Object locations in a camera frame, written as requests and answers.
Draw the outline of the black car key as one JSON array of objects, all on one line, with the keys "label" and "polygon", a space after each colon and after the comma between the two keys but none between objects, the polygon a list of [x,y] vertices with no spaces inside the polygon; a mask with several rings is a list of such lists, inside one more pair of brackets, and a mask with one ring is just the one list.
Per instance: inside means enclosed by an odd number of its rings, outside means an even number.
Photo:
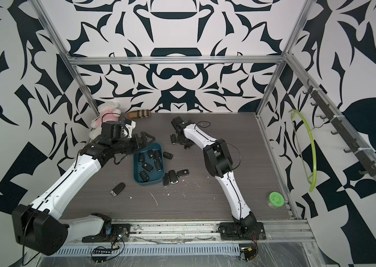
[{"label": "black car key", "polygon": [[164,151],[162,153],[163,157],[166,158],[166,159],[169,159],[169,160],[172,160],[173,159],[173,154],[169,153],[169,152],[166,152]]},{"label": "black car key", "polygon": [[162,153],[160,150],[154,150],[154,153],[155,153],[155,159],[157,159],[158,161],[161,161],[162,160]]},{"label": "black car key", "polygon": [[175,170],[169,171],[169,180],[171,184],[177,184],[179,182],[179,178]]},{"label": "black car key", "polygon": [[145,162],[145,156],[144,156],[143,152],[140,152],[140,153],[138,154],[138,162],[139,162],[140,164]]},{"label": "black car key", "polygon": [[180,170],[180,171],[177,172],[177,176],[179,178],[187,177],[187,176],[189,176],[189,174],[190,174],[190,172],[189,172],[188,169]]},{"label": "black car key", "polygon": [[146,162],[142,164],[142,168],[148,172],[153,172],[154,170],[154,167],[151,164],[146,163]]},{"label": "black car key", "polygon": [[155,159],[155,152],[153,150],[147,150],[147,154],[150,160]]},{"label": "black car key", "polygon": [[155,169],[157,171],[162,171],[162,163],[161,163],[161,160],[160,159],[156,159],[154,161],[154,164],[155,164]]},{"label": "black car key", "polygon": [[119,193],[122,192],[122,190],[126,187],[125,183],[120,182],[118,185],[116,185],[111,191],[110,194],[113,197],[116,197]]},{"label": "black car key", "polygon": [[170,135],[171,143],[174,145],[177,143],[177,137],[175,134]]}]

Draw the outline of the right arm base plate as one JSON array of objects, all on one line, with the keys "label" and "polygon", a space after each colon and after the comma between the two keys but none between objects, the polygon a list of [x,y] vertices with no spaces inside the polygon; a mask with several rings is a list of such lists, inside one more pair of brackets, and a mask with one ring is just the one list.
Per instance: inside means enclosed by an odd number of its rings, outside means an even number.
[{"label": "right arm base plate", "polygon": [[257,222],[256,225],[249,231],[235,222],[222,222],[219,224],[218,232],[222,240],[238,241],[238,240],[266,240],[266,231],[262,222]]}]

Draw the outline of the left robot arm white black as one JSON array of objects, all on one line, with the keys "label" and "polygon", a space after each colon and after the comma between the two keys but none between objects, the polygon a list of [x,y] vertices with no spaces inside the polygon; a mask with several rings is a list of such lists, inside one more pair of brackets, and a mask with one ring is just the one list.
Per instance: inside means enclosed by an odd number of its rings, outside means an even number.
[{"label": "left robot arm white black", "polygon": [[64,244],[91,237],[112,238],[111,218],[94,213],[89,216],[62,220],[61,216],[73,197],[116,154],[123,156],[149,146],[155,137],[141,132],[131,138],[98,136],[78,154],[71,167],[30,205],[20,204],[12,212],[16,242],[44,255],[56,253]]}]

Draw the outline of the teal plastic storage box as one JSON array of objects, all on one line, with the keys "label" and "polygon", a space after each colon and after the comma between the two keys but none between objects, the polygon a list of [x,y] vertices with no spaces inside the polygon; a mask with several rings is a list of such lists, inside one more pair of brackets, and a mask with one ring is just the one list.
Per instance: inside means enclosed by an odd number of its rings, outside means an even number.
[{"label": "teal plastic storage box", "polygon": [[161,145],[153,142],[133,155],[133,178],[146,186],[163,182],[165,167]]}]

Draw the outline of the black flip key silver end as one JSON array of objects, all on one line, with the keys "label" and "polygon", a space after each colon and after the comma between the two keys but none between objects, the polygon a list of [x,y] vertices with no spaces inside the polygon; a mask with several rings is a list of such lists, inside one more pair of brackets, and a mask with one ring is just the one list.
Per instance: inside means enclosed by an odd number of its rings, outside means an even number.
[{"label": "black flip key silver end", "polygon": [[170,176],[168,173],[165,173],[165,176],[163,178],[163,187],[167,188],[170,186]]}]

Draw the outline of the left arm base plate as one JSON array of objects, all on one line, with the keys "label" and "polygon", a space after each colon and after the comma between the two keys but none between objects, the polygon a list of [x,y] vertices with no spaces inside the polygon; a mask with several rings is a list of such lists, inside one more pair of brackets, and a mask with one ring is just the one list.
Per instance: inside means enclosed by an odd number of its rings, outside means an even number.
[{"label": "left arm base plate", "polygon": [[99,234],[82,238],[83,243],[112,243],[120,239],[126,240],[130,236],[131,224],[110,224],[105,226]]}]

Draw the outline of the black car key box front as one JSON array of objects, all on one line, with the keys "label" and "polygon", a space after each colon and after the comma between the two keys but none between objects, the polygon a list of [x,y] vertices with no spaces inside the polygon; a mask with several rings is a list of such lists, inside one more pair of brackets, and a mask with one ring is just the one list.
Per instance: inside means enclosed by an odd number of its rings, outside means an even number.
[{"label": "black car key box front", "polygon": [[140,176],[140,178],[142,179],[143,182],[149,182],[150,181],[150,177],[149,177],[148,173],[143,171],[143,170],[139,172],[139,176]]}]

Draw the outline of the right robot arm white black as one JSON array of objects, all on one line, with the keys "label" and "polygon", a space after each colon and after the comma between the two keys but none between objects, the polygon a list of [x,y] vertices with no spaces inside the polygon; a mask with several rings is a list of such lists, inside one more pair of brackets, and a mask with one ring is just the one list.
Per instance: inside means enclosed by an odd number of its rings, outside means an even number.
[{"label": "right robot arm white black", "polygon": [[202,149],[208,173],[218,181],[229,202],[235,235],[246,237],[251,234],[257,226],[257,220],[235,180],[235,168],[227,142],[208,135],[200,129],[199,124],[191,120],[184,121],[179,116],[172,119],[171,124],[176,131],[178,144],[186,148],[197,145]]}]

